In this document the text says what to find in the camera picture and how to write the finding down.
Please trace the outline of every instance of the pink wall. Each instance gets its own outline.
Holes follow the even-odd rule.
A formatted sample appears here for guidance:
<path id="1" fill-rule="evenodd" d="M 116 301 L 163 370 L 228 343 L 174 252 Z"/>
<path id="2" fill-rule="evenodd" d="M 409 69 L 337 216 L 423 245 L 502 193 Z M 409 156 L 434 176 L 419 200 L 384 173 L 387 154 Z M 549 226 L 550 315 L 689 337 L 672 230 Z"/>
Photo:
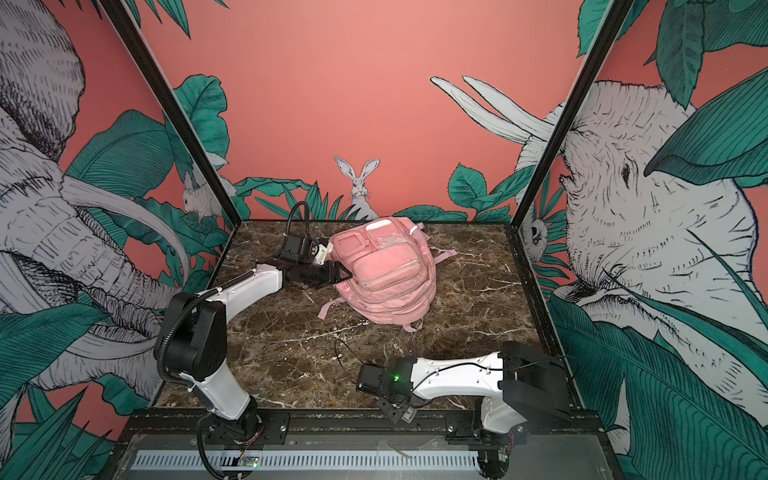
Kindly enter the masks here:
<path id="1" fill-rule="evenodd" d="M 463 210 L 446 188 L 459 163 L 481 171 L 489 188 L 515 168 L 520 147 L 474 124 L 430 77 L 468 90 L 462 75 L 470 75 L 543 117 L 568 96 L 583 60 L 579 2 L 187 2 L 191 39 L 162 10 L 161 24 L 137 4 L 174 87 L 192 74 L 222 82 L 230 132 L 222 175 L 317 180 L 332 201 L 347 195 L 343 209 L 351 182 L 333 156 L 358 173 L 379 158 L 366 181 L 379 215 L 415 204 Z M 248 204 L 252 217 L 275 217 Z"/>

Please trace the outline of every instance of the green leaf illustration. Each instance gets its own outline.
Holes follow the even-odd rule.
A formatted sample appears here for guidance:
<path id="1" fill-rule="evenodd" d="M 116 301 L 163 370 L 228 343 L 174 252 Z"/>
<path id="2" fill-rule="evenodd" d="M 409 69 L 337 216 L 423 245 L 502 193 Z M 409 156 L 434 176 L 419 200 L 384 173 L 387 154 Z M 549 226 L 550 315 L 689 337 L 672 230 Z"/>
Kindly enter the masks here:
<path id="1" fill-rule="evenodd" d="M 168 12 L 167 5 L 177 3 L 181 5 L 180 0 L 158 0 L 158 2 L 166 12 Z M 181 5 L 181 12 L 184 13 L 183 5 Z M 168 14 L 178 23 L 170 12 Z M 226 121 L 219 116 L 227 109 L 227 96 L 221 88 L 221 81 L 216 77 L 193 75 L 184 80 L 179 88 L 175 88 L 174 93 L 205 150 L 226 158 L 230 147 L 230 135 Z M 168 117 L 165 118 L 165 127 L 179 178 L 184 180 L 184 175 L 192 169 L 192 157 Z"/>
<path id="2" fill-rule="evenodd" d="M 338 220 L 336 218 L 336 212 L 339 211 L 339 205 L 341 204 L 342 198 L 344 198 L 344 196 L 339 195 L 339 198 L 337 198 L 336 201 L 333 202 L 333 205 L 331 205 L 331 210 L 328 212 L 328 220 Z"/>
<path id="3" fill-rule="evenodd" d="M 472 219 L 473 222 L 509 222 L 510 220 L 509 207 L 486 210 L 475 215 L 475 218 Z"/>
<path id="4" fill-rule="evenodd" d="M 496 200 L 497 205 L 503 204 L 505 201 L 525 189 L 528 184 L 531 183 L 531 177 L 533 177 L 534 170 L 536 170 L 535 165 L 523 167 L 509 177 L 506 177 L 500 184 L 496 185 L 494 189 L 491 190 L 491 194 L 503 192 L 503 194 Z"/>
<path id="5" fill-rule="evenodd" d="M 96 379 L 96 383 L 104 387 L 101 398 L 114 407 L 118 415 L 130 415 L 134 410 L 146 409 L 149 400 L 140 397 L 118 376 L 104 375 Z"/>
<path id="6" fill-rule="evenodd" d="M 565 222 L 566 215 L 567 214 L 565 213 L 565 209 L 558 210 L 558 211 L 554 212 L 552 215 L 550 215 L 549 217 L 545 218 L 544 222 L 546 222 L 546 223 Z"/>
<path id="7" fill-rule="evenodd" d="M 542 266 L 542 265 L 534 265 L 533 270 L 536 271 L 541 276 L 546 276 L 549 278 L 553 277 L 559 277 L 559 278 L 568 278 L 568 275 L 563 272 L 563 270 L 560 270 L 559 268 L 555 268 L 553 266 Z"/>
<path id="8" fill-rule="evenodd" d="M 131 14 L 134 16 L 134 19 L 136 20 L 136 25 L 141 27 L 141 15 L 139 15 L 139 9 L 136 7 L 136 1 L 125 0 L 125 4 L 128 5 L 128 9 L 131 10 Z"/>
<path id="9" fill-rule="evenodd" d="M 51 414 L 56 410 L 51 407 Z M 38 420 L 38 423 L 16 423 L 13 428 L 13 444 L 14 449 L 18 450 L 18 447 L 24 443 L 24 441 L 40 427 L 44 420 Z M 79 458 L 81 458 L 92 445 L 98 442 L 99 437 L 88 432 L 84 432 L 76 425 L 69 425 L 67 432 L 64 435 L 64 445 L 73 445 L 69 457 L 67 458 L 67 465 L 74 464 Z M 95 453 L 86 463 L 86 468 L 83 475 L 94 475 L 104 467 L 107 459 L 109 458 L 110 451 L 114 446 L 113 442 L 104 441 L 96 449 Z"/>
<path id="10" fill-rule="evenodd" d="M 611 0 L 584 0 L 578 11 L 578 57 L 585 55 L 592 46 L 592 40 L 598 33 L 603 21 L 605 9 Z"/>
<path id="11" fill-rule="evenodd" d="M 741 292 L 746 296 L 746 299 L 749 300 L 750 305 L 755 310 L 755 313 L 757 313 L 758 317 L 763 321 L 763 325 L 768 327 L 768 307 L 766 307 L 766 304 L 763 303 L 759 298 L 757 298 L 757 295 L 752 291 L 749 285 L 746 284 L 744 280 L 733 270 L 733 268 L 726 263 L 723 258 L 718 255 L 714 250 L 710 248 L 709 245 L 704 243 L 704 240 L 701 240 L 694 232 L 688 230 L 688 233 L 695 238 L 701 245 L 709 250 L 709 252 L 712 254 L 712 256 L 720 262 L 720 265 L 728 272 L 728 275 L 733 279 L 734 282 L 736 282 L 736 285 L 739 286 L 739 289 Z"/>
<path id="12" fill-rule="evenodd" d="M 285 184 L 282 184 L 281 187 L 283 187 L 283 193 L 286 196 L 286 201 L 288 202 L 288 214 L 290 214 L 290 211 L 293 210 L 293 206 L 296 205 L 296 198 L 291 193 L 290 189 L 286 188 Z M 302 217 L 302 208 L 296 209 L 295 212 L 293 212 L 293 217 L 298 218 L 299 220 L 303 220 L 304 217 Z"/>
<path id="13" fill-rule="evenodd" d="M 304 201 L 310 206 L 310 214 L 312 215 L 312 218 L 319 218 L 322 201 L 320 199 L 320 187 L 317 182 L 310 187 L 310 191 L 306 192 L 306 199 Z"/>
<path id="14" fill-rule="evenodd" d="M 624 380 L 632 418 L 631 465 L 639 475 L 768 478 L 768 433 L 672 353 L 630 327 L 592 322 L 581 308 L 555 295 L 548 309 L 564 351 L 588 359 L 579 363 L 579 390 L 606 425 L 616 418 Z"/>
<path id="15" fill-rule="evenodd" d="M 448 182 L 448 195 L 451 201 L 460 207 L 472 208 L 472 201 L 486 194 L 487 186 L 483 174 L 458 164 Z"/>
<path id="16" fill-rule="evenodd" d="M 696 185 L 768 174 L 768 68 L 708 101 L 667 140 L 644 174 Z"/>
<path id="17" fill-rule="evenodd" d="M 565 192 L 565 187 L 560 187 L 556 192 L 554 192 L 554 195 L 552 195 L 552 198 L 549 199 L 547 202 L 547 206 L 544 207 L 543 211 L 541 212 L 541 217 L 546 217 L 549 215 L 549 212 L 552 211 L 560 201 L 560 197 L 563 196 L 563 192 Z"/>
<path id="18" fill-rule="evenodd" d="M 680 359 L 680 361 L 683 360 L 683 357 L 680 356 L 679 352 L 668 341 L 666 341 L 664 337 L 661 336 L 661 332 L 656 332 L 656 335 L 654 336 L 654 343 L 661 346 L 672 355 L 676 356 L 678 359 Z"/>
<path id="19" fill-rule="evenodd" d="M 71 465 L 68 465 L 68 468 L 66 468 L 66 472 L 68 474 L 63 478 L 63 480 L 78 480 L 83 475 L 83 471 L 88 467 L 88 463 L 93 458 L 94 454 L 98 451 L 104 440 L 106 440 L 107 435 L 110 433 L 111 431 L 99 437 L 99 440 L 91 445 L 91 447 L 83 454 L 82 457 L 79 458 L 79 460 Z"/>
<path id="20" fill-rule="evenodd" d="M 545 253 L 553 254 L 558 252 L 565 252 L 568 250 L 568 246 L 565 243 L 550 243 L 547 245 Z"/>
<path id="21" fill-rule="evenodd" d="M 268 200 L 264 200 L 263 198 L 255 197 L 256 201 L 260 204 L 264 205 L 268 210 L 274 212 L 275 214 L 280 215 L 282 218 L 288 218 L 288 211 L 282 207 L 278 207 L 277 205 L 273 204 L 272 202 Z"/>
<path id="22" fill-rule="evenodd" d="M 768 46 L 768 2 L 733 13 L 730 2 L 704 6 L 704 51 L 718 51 L 731 45 Z"/>
<path id="23" fill-rule="evenodd" d="M 552 239 L 555 237 L 562 238 L 565 234 L 567 225 L 568 224 L 565 221 L 550 223 L 547 226 L 547 232 L 551 236 L 551 238 L 548 239 L 548 243 L 553 242 L 554 240 Z"/>
<path id="24" fill-rule="evenodd" d="M 107 231 L 107 235 L 109 235 L 118 247 L 125 247 L 125 242 L 128 240 L 128 233 L 125 229 L 115 225 L 114 220 L 112 220 L 112 217 L 110 217 L 107 212 L 103 211 L 101 208 L 89 208 L 88 213 L 93 215 L 94 220 Z"/>
<path id="25" fill-rule="evenodd" d="M 551 288 L 553 290 L 560 286 L 556 282 L 554 282 L 554 281 L 552 281 L 552 280 L 550 280 L 548 278 L 542 278 L 540 276 L 536 277 L 536 282 L 538 282 L 539 286 L 543 286 L 545 288 Z"/>
<path id="26" fill-rule="evenodd" d="M 157 0 L 157 3 L 163 7 L 163 10 L 176 22 L 176 25 L 179 25 L 184 30 L 184 33 L 187 34 L 187 37 L 189 37 L 190 25 L 187 20 L 187 12 L 184 10 L 184 0 Z"/>
<path id="27" fill-rule="evenodd" d="M 154 13 L 154 16 L 157 17 L 157 20 L 160 20 L 160 23 L 163 23 L 163 20 L 160 18 L 160 13 L 157 11 L 157 7 L 154 4 L 154 0 L 144 0 L 147 5 L 149 5 L 149 8 L 152 9 L 152 12 Z"/>
<path id="28" fill-rule="evenodd" d="M 122 197 L 144 197 L 174 166 L 165 127 L 141 112 L 124 112 L 96 134 L 66 174 Z"/>
<path id="29" fill-rule="evenodd" d="M 435 215 L 439 215 L 444 212 L 445 210 L 440 207 L 435 207 L 434 205 L 416 205 L 414 207 L 408 207 L 405 210 L 400 210 L 392 216 L 408 217 L 411 221 L 414 222 L 424 222 L 434 217 Z"/>
<path id="30" fill-rule="evenodd" d="M 544 177 L 544 181 L 541 182 L 541 195 L 538 199 L 538 216 L 544 217 L 544 207 L 547 203 L 547 195 L 549 193 L 549 172 Z"/>
<path id="31" fill-rule="evenodd" d="M 235 185 L 238 197 L 249 197 L 254 190 L 269 195 L 270 197 L 279 197 L 285 193 L 284 189 L 295 190 L 301 188 L 309 190 L 309 184 L 301 180 L 280 180 L 277 178 L 248 177 Z"/>
<path id="32" fill-rule="evenodd" d="M 564 262 L 563 260 L 560 260 L 557 257 L 553 257 L 552 255 L 544 255 L 541 258 L 541 263 L 546 263 L 546 264 L 549 264 L 549 265 L 559 265 L 559 266 L 565 267 L 567 269 L 571 268 L 571 266 L 568 265 L 566 262 Z"/>
<path id="33" fill-rule="evenodd" d="M 345 212 L 349 212 L 349 214 L 346 217 L 343 217 L 344 220 L 353 221 L 357 218 L 357 214 L 360 212 L 360 207 L 356 208 L 355 210 L 352 210 L 355 207 L 355 204 L 349 205 L 349 208 L 344 210 Z"/>
<path id="34" fill-rule="evenodd" d="M 40 424 L 0 468 L 0 478 L 44 478 L 42 473 L 58 453 L 83 395 L 84 391 L 78 393 Z"/>
<path id="35" fill-rule="evenodd" d="M 43 423 L 45 420 L 54 414 L 56 411 L 51 405 L 50 400 L 45 395 L 45 392 L 36 386 L 27 387 L 27 397 L 29 398 L 29 405 L 32 408 L 32 415 L 35 417 L 37 423 Z"/>
<path id="36" fill-rule="evenodd" d="M 325 220 L 328 214 L 328 193 L 320 203 L 320 209 L 318 211 L 317 220 Z"/>
<path id="37" fill-rule="evenodd" d="M 594 36 L 598 33 L 598 28 L 600 28 L 600 23 L 603 21 L 605 10 L 610 3 L 610 0 L 584 0 L 581 4 L 581 9 L 579 9 L 578 15 L 579 57 L 585 55 L 592 46 Z M 621 30 L 619 30 L 616 37 L 617 40 L 627 33 L 629 27 L 634 24 L 634 21 L 640 16 L 640 13 L 643 12 L 645 5 L 648 5 L 648 0 L 634 1 L 621 26 Z"/>
<path id="38" fill-rule="evenodd" d="M 728 9 L 733 13 L 743 12 L 751 7 L 757 0 L 730 0 L 728 2 Z"/>
<path id="39" fill-rule="evenodd" d="M 661 17 L 656 43 L 656 66 L 672 98 L 683 107 L 690 103 L 704 58 L 704 6 L 668 2 Z"/>
<path id="40" fill-rule="evenodd" d="M 648 305 L 650 308 L 665 313 L 674 319 L 680 320 L 689 327 L 701 333 L 713 343 L 730 353 L 751 371 L 759 381 L 768 386 L 768 345 L 742 330 L 711 319 L 708 316 L 696 313 L 682 306 L 657 302 L 650 298 L 632 292 L 621 285 L 615 278 L 608 274 L 608 278 L 616 282 L 624 290 L 632 294 L 636 299 Z"/>
<path id="41" fill-rule="evenodd" d="M 501 202 L 499 202 L 498 199 L 502 198 L 503 194 L 503 192 L 496 192 L 495 194 L 477 197 L 470 203 L 470 206 L 477 210 L 478 213 L 480 213 L 483 210 L 487 210 L 488 208 L 493 208 L 499 205 Z"/>
<path id="42" fill-rule="evenodd" d="M 443 212 L 429 218 L 430 222 L 465 222 L 467 214 L 464 212 Z"/>
<path id="43" fill-rule="evenodd" d="M 190 222 L 199 224 L 197 215 L 194 213 L 185 213 L 182 209 L 176 208 L 168 202 L 163 202 L 161 204 L 154 198 L 148 198 L 146 200 L 140 198 L 136 199 L 135 202 L 155 214 L 165 222 L 166 225 L 173 229 L 181 240 L 181 243 L 184 245 L 184 249 L 190 255 L 200 252 L 217 255 L 217 252 L 213 247 L 206 247 L 206 237 L 217 231 L 223 232 L 223 230 L 218 229 L 218 227 L 216 227 L 216 229 L 208 228 L 206 230 L 202 225 L 200 227 L 191 227 Z M 157 243 L 165 253 L 171 253 L 172 249 L 170 244 L 159 233 L 144 225 L 142 222 L 123 217 L 122 215 L 109 215 L 116 225 L 125 229 L 129 237 L 139 240 L 145 245 Z"/>
<path id="44" fill-rule="evenodd" d="M 768 174 L 760 175 L 759 177 L 738 177 L 734 178 L 734 180 L 742 188 L 759 187 L 760 185 L 768 184 Z"/>
<path id="45" fill-rule="evenodd" d="M 250 218 L 250 208 L 245 204 L 245 199 L 242 197 L 232 197 L 232 203 L 235 204 L 237 214 L 240 215 L 241 220 L 248 220 Z"/>
<path id="46" fill-rule="evenodd" d="M 616 37 L 617 40 L 624 36 L 625 33 L 627 33 L 629 27 L 631 27 L 634 24 L 634 21 L 637 20 L 637 17 L 643 13 L 645 5 L 648 5 L 648 0 L 634 0 L 632 6 L 629 9 L 629 12 L 627 13 L 627 17 L 624 19 L 624 23 L 621 25 L 619 35 Z"/>
<path id="47" fill-rule="evenodd" d="M 108 317 L 103 310 L 83 303 L 28 315 L 0 315 L 0 405 L 8 403 L 19 387 L 47 369 L 91 325 Z"/>

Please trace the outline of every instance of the pink backpack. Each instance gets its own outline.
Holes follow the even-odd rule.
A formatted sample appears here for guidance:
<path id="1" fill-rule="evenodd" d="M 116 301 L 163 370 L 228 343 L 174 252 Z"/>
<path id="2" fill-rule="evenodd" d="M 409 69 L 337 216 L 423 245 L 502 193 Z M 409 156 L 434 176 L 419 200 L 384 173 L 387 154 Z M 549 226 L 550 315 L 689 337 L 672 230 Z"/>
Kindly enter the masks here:
<path id="1" fill-rule="evenodd" d="M 432 258 L 422 228 L 406 217 L 387 217 L 332 236 L 330 256 L 353 278 L 336 284 L 341 297 L 326 303 L 318 317 L 325 319 L 332 305 L 347 302 L 374 323 L 402 325 L 406 332 L 421 329 L 411 323 L 435 298 L 435 265 L 456 255 L 450 250 Z"/>

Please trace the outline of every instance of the black metal frame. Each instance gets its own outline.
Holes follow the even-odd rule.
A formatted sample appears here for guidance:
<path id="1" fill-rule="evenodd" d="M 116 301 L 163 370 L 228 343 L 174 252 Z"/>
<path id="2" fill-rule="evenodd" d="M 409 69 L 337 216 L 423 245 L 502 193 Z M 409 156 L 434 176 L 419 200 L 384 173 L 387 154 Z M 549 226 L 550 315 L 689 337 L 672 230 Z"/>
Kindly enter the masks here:
<path id="1" fill-rule="evenodd" d="M 232 200 L 230 200 L 224 187 L 221 186 L 216 171 L 208 162 L 208 157 L 197 138 L 192 125 L 190 125 L 187 115 L 176 100 L 174 91 L 168 85 L 163 72 L 154 61 L 149 48 L 144 42 L 141 33 L 136 29 L 133 19 L 125 10 L 121 0 L 101 0 L 101 6 L 107 13 L 114 29 L 122 38 L 125 47 L 141 70 L 141 74 L 152 89 L 157 101 L 165 111 L 169 122 L 174 126 L 184 146 L 189 150 L 190 156 L 203 172 L 206 182 L 210 185 L 214 195 L 219 200 L 223 213 L 229 218 L 230 222 L 236 226 L 242 220 L 237 213 Z"/>
<path id="2" fill-rule="evenodd" d="M 186 114 L 177 103 L 175 95 L 163 76 L 161 70 L 156 65 L 152 54 L 147 48 L 141 33 L 137 30 L 132 18 L 125 10 L 121 0 L 101 0 L 101 4 L 112 21 L 118 34 L 121 36 L 128 51 L 131 53 L 134 61 L 145 76 L 147 83 L 161 103 L 169 121 L 176 128 L 181 140 L 190 152 L 190 155 L 197 166 L 203 172 L 206 181 L 211 186 L 214 194 L 221 202 L 224 213 L 229 217 L 233 224 L 233 235 L 230 242 L 225 246 L 222 253 L 222 259 L 228 251 L 231 240 L 237 232 L 242 220 L 237 213 L 232 201 L 227 196 L 218 181 L 216 171 L 207 161 L 207 156 L 202 145 L 191 127 Z M 518 235 L 517 229 L 520 227 L 523 215 L 528 212 L 533 204 L 534 198 L 538 193 L 541 184 L 546 177 L 554 159 L 558 156 L 560 146 L 573 123 L 578 110 L 586 98 L 589 88 L 594 82 L 602 63 L 607 56 L 608 51 L 616 38 L 618 30 L 624 22 L 624 18 L 632 5 L 632 0 L 614 0 L 604 18 L 600 31 L 597 34 L 594 44 L 588 53 L 587 58 L 582 65 L 578 78 L 571 89 L 571 94 L 566 101 L 562 115 L 555 125 L 554 132 L 549 139 L 545 152 L 539 162 L 539 165 L 531 179 L 531 183 L 518 206 L 518 211 L 513 218 L 511 225 L 505 225 L 510 249 L 515 257 L 518 270 L 521 273 L 523 288 L 528 298 L 528 305 L 533 314 L 534 324 L 541 339 L 542 347 L 553 356 L 562 355 L 562 347 L 559 343 L 557 333 L 549 318 L 541 292 L 535 280 L 535 275 L 531 270 L 528 259 L 525 257 L 525 251 Z M 217 264 L 213 279 L 219 270 L 221 261 Z M 571 399 L 573 402 L 574 417 L 573 425 L 565 429 L 549 429 L 542 432 L 529 432 L 535 435 L 596 435 L 600 441 L 601 447 L 605 453 L 608 464 L 614 478 L 622 479 L 623 473 L 618 461 L 613 453 L 607 435 L 602 428 L 601 420 L 594 414 L 583 410 L 580 397 L 577 393 L 572 379 L 569 381 L 571 390 Z M 163 409 L 152 408 L 135 412 L 130 418 L 120 438 L 115 444 L 113 455 L 108 463 L 102 469 L 99 478 L 111 479 L 120 460 L 126 452 L 131 439 L 137 434 L 155 434 L 155 435 L 193 435 L 197 420 L 205 413 L 203 409 Z M 335 410 L 335 409 L 260 409 L 260 415 L 265 419 L 279 419 L 286 421 L 287 433 L 291 435 L 302 434 L 386 434 L 386 435 L 424 435 L 425 433 L 435 433 L 436 435 L 451 436 L 455 431 L 453 425 L 462 423 L 472 423 L 474 421 L 474 412 L 467 410 L 421 410 L 417 412 L 414 420 L 407 424 L 403 422 L 392 423 L 380 411 L 370 410 Z"/>
<path id="3" fill-rule="evenodd" d="M 576 119 L 576 115 L 584 103 L 584 99 L 589 93 L 589 89 L 594 82 L 594 79 L 598 76 L 600 67 L 603 65 L 605 57 L 608 55 L 608 51 L 611 50 L 611 46 L 614 43 L 616 35 L 618 35 L 619 29 L 624 23 L 624 19 L 627 17 L 633 0 L 613 0 L 608 7 L 608 11 L 604 16 L 603 23 L 595 36 L 587 58 L 584 60 L 584 64 L 581 66 L 576 82 L 571 89 L 571 94 L 568 95 L 568 100 L 565 102 L 563 112 L 558 119 L 557 124 L 554 126 L 552 136 L 549 137 L 547 147 L 544 149 L 544 153 L 541 155 L 541 159 L 538 162 L 536 171 L 533 173 L 531 182 L 528 184 L 528 189 L 523 195 L 523 199 L 518 205 L 518 210 L 515 212 L 515 217 L 512 218 L 512 226 L 515 229 L 520 228 L 523 222 L 524 215 L 528 213 L 528 209 L 531 208 L 533 201 L 538 193 L 539 188 L 544 183 L 547 177 L 547 172 L 552 166 L 554 159 L 560 154 L 560 146 L 565 140 L 565 136 L 568 135 L 568 131 L 571 129 L 571 125 Z"/>
<path id="4" fill-rule="evenodd" d="M 195 434 L 197 420 L 205 414 L 204 409 L 147 409 L 135 412 L 128 420 L 107 464 L 101 470 L 99 480 L 111 480 L 121 467 L 135 435 L 189 435 Z M 366 409 L 260 409 L 259 414 L 267 424 L 274 423 L 276 433 L 272 441 L 261 444 L 282 445 L 286 435 L 444 435 L 449 444 L 452 434 L 460 427 L 471 425 L 476 420 L 472 410 L 419 410 L 410 423 L 391 420 L 378 410 Z M 624 474 L 614 455 L 611 442 L 595 412 L 572 412 L 573 423 L 563 429 L 531 430 L 527 435 L 594 435 L 600 442 L 606 462 L 615 480 L 623 480 Z M 488 447 L 469 446 L 470 449 Z"/>

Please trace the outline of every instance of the ventilation grille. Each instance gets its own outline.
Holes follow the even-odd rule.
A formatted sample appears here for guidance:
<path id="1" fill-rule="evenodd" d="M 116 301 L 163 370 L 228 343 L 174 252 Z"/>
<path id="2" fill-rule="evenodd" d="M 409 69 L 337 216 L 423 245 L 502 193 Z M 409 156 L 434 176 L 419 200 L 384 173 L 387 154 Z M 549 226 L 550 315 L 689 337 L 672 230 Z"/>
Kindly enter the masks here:
<path id="1" fill-rule="evenodd" d="M 409 450 L 377 452 L 371 450 L 275 450 L 248 451 L 246 458 L 258 457 L 259 470 L 450 470 L 478 472 L 477 452 L 423 452 Z M 232 466 L 239 451 L 209 452 L 211 465 L 226 470 L 252 470 Z M 202 470 L 200 456 L 189 450 L 140 450 L 131 470 Z"/>

